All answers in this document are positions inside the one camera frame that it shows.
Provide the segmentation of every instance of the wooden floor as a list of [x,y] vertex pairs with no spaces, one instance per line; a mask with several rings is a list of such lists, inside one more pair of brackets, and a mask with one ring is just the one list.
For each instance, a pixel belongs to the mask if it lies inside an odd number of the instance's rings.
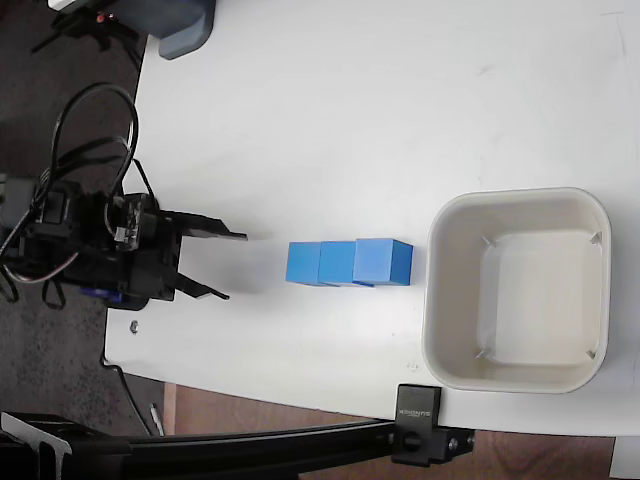
[[[167,433],[231,433],[341,423],[354,417],[285,407],[167,385]],[[312,480],[606,479],[612,438],[478,432],[475,450],[446,465],[422,468],[378,459],[303,475]]]

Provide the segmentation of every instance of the white bowl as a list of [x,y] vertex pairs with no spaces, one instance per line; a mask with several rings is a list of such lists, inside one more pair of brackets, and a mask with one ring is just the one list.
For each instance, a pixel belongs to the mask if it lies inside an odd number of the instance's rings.
[[607,349],[611,225],[577,188],[453,199],[429,234],[423,353],[443,385],[565,393]]

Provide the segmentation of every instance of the black cable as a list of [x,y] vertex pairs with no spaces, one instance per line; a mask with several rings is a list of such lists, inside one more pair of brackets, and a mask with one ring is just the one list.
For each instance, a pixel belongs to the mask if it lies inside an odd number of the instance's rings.
[[144,186],[147,187],[147,191],[149,192],[149,196],[151,197],[151,201],[153,202],[153,207],[154,208],[159,208],[158,207],[158,203],[156,201],[156,196],[153,193],[153,189],[151,188],[151,184],[149,183],[149,179],[147,178],[147,175],[144,173],[144,169],[142,168],[142,164],[140,163],[140,160],[134,158],[133,162],[136,164],[136,167],[138,167],[138,172],[140,173],[140,176],[142,177],[142,181],[144,182]]
[[[124,143],[127,147],[127,153],[124,157],[124,161],[122,167],[118,171],[116,175],[116,179],[109,190],[109,194],[107,196],[107,205],[106,210],[108,210],[109,204],[111,203],[115,192],[117,191],[118,185],[122,182],[122,178],[127,173],[129,166],[131,165],[131,161],[133,158],[133,153],[135,150],[135,146],[138,143],[138,133],[139,133],[139,122],[138,122],[138,114],[136,112],[135,104],[133,99],[129,95],[129,93],[122,87],[110,83],[96,83],[90,85],[87,88],[84,88],[76,95],[74,95],[71,100],[65,105],[62,113],[56,120],[54,129],[53,129],[53,139],[51,141],[51,162],[49,168],[45,170],[42,175],[40,175],[40,182],[36,186],[33,198],[31,200],[31,204],[29,209],[25,212],[25,214],[20,218],[16,226],[9,233],[2,246],[0,246],[0,261],[6,256],[7,250],[14,244],[16,239],[22,234],[27,224],[33,219],[33,217],[39,212],[41,207],[43,206],[51,187],[55,180],[61,177],[60,173],[67,174],[75,168],[79,168],[81,165],[77,164],[74,168],[66,167],[62,172],[58,172],[58,169],[64,165],[65,163],[69,163],[72,156],[81,155],[83,153],[87,153],[88,151],[98,148],[99,146],[106,145],[110,141],[107,139],[98,139],[93,142],[89,142],[88,144],[77,147],[76,149],[68,152],[66,155],[58,158],[58,149],[60,147],[60,138],[62,136],[62,127],[64,126],[69,114],[75,110],[75,108],[88,96],[102,92],[102,91],[110,91],[112,93],[117,94],[122,98],[127,105],[129,113],[131,114],[131,139],[130,141],[123,142],[121,141],[122,137],[111,137],[111,142]],[[105,215],[105,223],[106,227],[110,229],[110,225],[108,224],[107,215]]]
[[133,409],[133,412],[136,414],[136,418],[140,422],[140,425],[142,425],[142,428],[144,428],[144,431],[147,433],[147,435],[153,436],[153,433],[151,433],[151,429],[149,428],[149,425],[147,425],[147,422],[142,416],[142,412],[138,408],[138,404],[136,403],[135,399],[133,398],[133,395],[131,394],[131,390],[129,390],[129,384],[127,383],[127,379],[124,376],[124,372],[122,371],[122,368],[120,367],[120,365],[107,363],[104,346],[102,347],[102,353],[100,354],[100,366],[105,370],[115,370],[116,372],[118,372],[120,383],[122,384],[124,393],[127,396],[127,400],[129,400],[129,403],[131,404],[131,408]]

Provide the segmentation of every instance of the white table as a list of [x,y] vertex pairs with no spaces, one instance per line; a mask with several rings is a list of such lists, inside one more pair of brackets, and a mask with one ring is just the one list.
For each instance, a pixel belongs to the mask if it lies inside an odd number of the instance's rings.
[[[613,225],[611,338],[566,395],[447,390],[441,423],[640,435],[640,6],[624,0],[219,0],[209,41],[167,62],[150,40],[137,105],[166,209],[247,243],[187,239],[180,270],[231,294],[110,311],[125,371],[393,418],[421,353],[431,221],[471,191],[575,186]],[[143,191],[137,173],[128,191]],[[284,281],[290,241],[394,237],[412,285]],[[132,335],[129,324],[139,322]]]

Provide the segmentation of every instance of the blue cube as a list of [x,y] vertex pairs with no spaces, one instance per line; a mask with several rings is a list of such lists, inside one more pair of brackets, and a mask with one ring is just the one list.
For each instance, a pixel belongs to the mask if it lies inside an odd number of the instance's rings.
[[353,279],[371,285],[409,285],[413,247],[392,238],[356,240]]
[[320,272],[318,281],[339,286],[357,286],[364,283],[353,280],[353,264],[356,242],[322,242],[320,249]]
[[287,282],[323,285],[318,280],[320,242],[291,242],[287,261]]

